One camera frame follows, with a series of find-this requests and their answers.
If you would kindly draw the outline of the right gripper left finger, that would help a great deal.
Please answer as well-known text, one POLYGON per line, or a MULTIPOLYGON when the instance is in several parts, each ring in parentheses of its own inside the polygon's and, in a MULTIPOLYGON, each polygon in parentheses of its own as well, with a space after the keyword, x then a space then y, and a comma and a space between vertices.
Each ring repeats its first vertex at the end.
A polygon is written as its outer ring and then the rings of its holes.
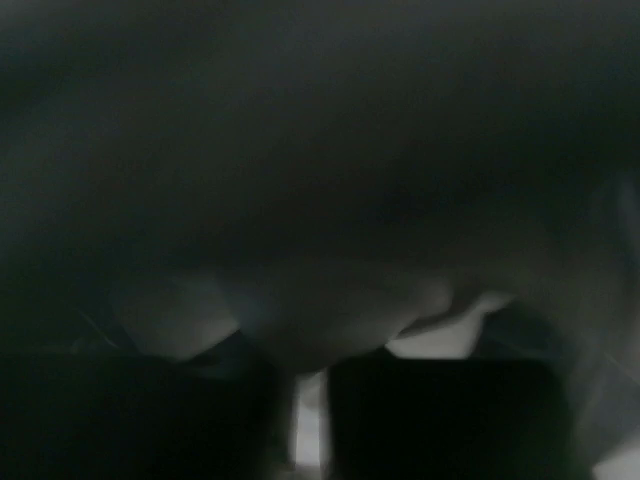
POLYGON ((5 479, 272 479, 291 463, 282 381, 151 358, 5 354, 5 479))

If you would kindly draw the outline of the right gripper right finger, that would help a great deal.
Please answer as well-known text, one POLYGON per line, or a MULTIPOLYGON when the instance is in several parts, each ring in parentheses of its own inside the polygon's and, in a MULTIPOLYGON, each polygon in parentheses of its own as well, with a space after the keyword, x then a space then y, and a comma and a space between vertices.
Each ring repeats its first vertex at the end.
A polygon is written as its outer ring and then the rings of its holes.
POLYGON ((336 479, 588 479, 556 375, 527 360, 389 354, 328 372, 336 479))

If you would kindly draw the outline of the dark grey checked pillowcase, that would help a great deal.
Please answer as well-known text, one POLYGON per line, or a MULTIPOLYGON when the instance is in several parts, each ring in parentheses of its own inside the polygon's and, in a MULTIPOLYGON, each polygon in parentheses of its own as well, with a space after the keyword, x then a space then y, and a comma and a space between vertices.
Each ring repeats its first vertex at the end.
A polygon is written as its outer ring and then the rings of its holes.
POLYGON ((637 2, 2 3, 9 341, 308 374, 512 302, 576 462, 631 450, 637 2))

